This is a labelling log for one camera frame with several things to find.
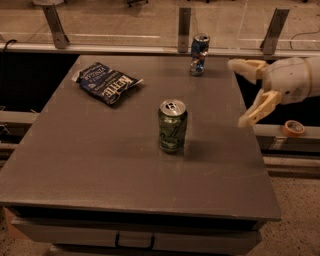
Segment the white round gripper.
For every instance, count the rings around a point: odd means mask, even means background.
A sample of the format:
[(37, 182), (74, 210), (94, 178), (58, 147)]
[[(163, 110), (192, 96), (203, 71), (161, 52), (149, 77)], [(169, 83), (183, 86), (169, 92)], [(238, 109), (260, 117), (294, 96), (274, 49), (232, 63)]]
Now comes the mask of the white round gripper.
[(287, 58), (269, 66), (263, 60), (231, 59), (227, 65), (252, 84), (263, 77), (263, 89), (267, 91), (259, 90), (252, 106), (239, 118), (240, 128), (256, 124), (280, 103), (299, 103), (311, 96), (313, 77), (310, 58)]

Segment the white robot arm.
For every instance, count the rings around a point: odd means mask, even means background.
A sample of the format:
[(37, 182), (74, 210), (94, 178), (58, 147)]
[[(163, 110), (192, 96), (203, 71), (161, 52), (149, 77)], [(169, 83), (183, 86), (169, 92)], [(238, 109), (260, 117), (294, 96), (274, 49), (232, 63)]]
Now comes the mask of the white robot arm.
[(320, 96), (320, 57), (292, 57), (268, 64), (262, 60), (231, 59), (228, 68), (262, 88), (238, 126), (248, 127), (271, 114), (279, 104), (300, 103), (309, 97)]

